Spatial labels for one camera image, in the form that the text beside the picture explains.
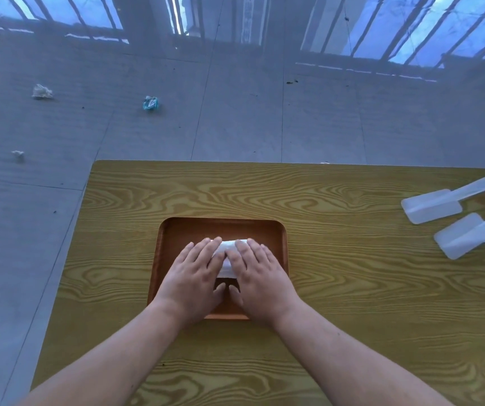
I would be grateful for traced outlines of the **person's right hand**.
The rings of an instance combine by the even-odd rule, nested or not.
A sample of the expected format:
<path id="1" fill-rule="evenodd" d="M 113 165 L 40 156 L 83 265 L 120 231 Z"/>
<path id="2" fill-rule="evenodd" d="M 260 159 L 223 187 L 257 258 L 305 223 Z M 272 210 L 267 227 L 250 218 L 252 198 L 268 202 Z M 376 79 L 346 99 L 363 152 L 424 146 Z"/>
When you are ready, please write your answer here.
<path id="1" fill-rule="evenodd" d="M 252 249 L 258 259 L 256 271 L 236 271 L 236 252 L 226 254 L 237 275 L 244 312 L 251 320 L 275 330 L 286 319 L 297 315 L 304 302 L 283 267 L 278 275 L 261 272 L 261 244 L 254 240 Z"/>

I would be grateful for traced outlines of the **white plastic scraper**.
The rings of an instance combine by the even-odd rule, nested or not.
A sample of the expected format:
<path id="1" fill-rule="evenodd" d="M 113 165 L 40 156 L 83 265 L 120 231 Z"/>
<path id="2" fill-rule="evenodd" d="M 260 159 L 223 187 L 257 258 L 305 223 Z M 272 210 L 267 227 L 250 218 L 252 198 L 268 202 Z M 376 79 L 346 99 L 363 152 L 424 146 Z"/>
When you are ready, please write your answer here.
<path id="1" fill-rule="evenodd" d="M 458 259 L 485 243 L 485 220 L 471 213 L 437 232 L 434 240 L 449 259 Z"/>
<path id="2" fill-rule="evenodd" d="M 457 188 L 441 189 L 401 201 L 401 207 L 411 223 L 419 225 L 462 212 L 461 201 L 485 192 L 485 177 Z"/>

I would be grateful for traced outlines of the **brown wooden tray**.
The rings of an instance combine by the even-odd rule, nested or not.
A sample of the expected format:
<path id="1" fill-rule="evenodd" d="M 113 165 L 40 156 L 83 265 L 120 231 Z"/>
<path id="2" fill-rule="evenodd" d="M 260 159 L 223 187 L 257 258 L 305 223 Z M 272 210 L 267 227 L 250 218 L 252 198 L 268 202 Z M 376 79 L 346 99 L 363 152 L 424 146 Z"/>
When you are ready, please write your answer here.
<path id="1" fill-rule="evenodd" d="M 237 239 L 253 238 L 271 250 L 289 275 L 287 232 L 277 220 L 170 217 L 158 229 L 147 304 L 153 301 L 172 263 L 188 243 L 197 244 L 203 238 L 215 237 L 231 242 L 232 248 Z"/>

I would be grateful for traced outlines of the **person's left hand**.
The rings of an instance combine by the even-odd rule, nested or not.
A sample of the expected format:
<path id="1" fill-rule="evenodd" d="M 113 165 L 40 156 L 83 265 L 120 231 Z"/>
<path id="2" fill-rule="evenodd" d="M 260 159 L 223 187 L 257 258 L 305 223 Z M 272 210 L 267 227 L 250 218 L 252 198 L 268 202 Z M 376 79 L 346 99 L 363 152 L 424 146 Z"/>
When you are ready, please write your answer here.
<path id="1" fill-rule="evenodd" d="M 174 271 L 174 263 L 171 265 L 150 304 L 165 314 L 178 330 L 204 319 L 214 309 L 212 292 L 225 255 L 218 254 L 207 268 L 198 268 L 198 244 L 188 254 L 184 268 Z"/>

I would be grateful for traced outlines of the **person's left forearm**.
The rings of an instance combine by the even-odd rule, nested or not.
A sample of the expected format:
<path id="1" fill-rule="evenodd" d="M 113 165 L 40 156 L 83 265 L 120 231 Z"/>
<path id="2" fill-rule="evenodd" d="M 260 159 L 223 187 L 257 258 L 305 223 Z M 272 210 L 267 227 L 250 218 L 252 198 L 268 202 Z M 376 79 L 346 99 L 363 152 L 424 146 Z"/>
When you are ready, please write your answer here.
<path id="1" fill-rule="evenodd" d="M 33 389 L 16 406 L 123 406 L 180 331 L 207 310 L 152 302 L 111 337 Z"/>

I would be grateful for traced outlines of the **person's right forearm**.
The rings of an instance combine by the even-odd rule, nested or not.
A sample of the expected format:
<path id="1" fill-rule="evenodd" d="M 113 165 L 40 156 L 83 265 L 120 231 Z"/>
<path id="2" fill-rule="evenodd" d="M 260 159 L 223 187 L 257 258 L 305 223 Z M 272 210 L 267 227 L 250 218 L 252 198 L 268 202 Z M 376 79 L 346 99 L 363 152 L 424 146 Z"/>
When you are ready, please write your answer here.
<path id="1" fill-rule="evenodd" d="M 453 406 L 299 298 L 275 316 L 273 328 L 334 406 Z"/>

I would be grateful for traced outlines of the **white towel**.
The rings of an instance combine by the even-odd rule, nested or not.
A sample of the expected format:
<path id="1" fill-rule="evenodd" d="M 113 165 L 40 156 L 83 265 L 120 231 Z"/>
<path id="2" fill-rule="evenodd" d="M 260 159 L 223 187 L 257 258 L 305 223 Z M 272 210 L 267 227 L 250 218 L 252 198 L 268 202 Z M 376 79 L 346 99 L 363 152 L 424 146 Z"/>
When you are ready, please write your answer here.
<path id="1" fill-rule="evenodd" d="M 225 259 L 222 263 L 221 269 L 216 276 L 217 279 L 237 279 L 236 273 L 232 270 L 232 264 L 227 254 L 225 253 L 226 251 L 239 252 L 236 247 L 236 242 L 236 240 L 225 240 L 220 243 L 219 247 L 212 254 L 212 258 L 221 253 L 224 253 L 225 255 Z"/>

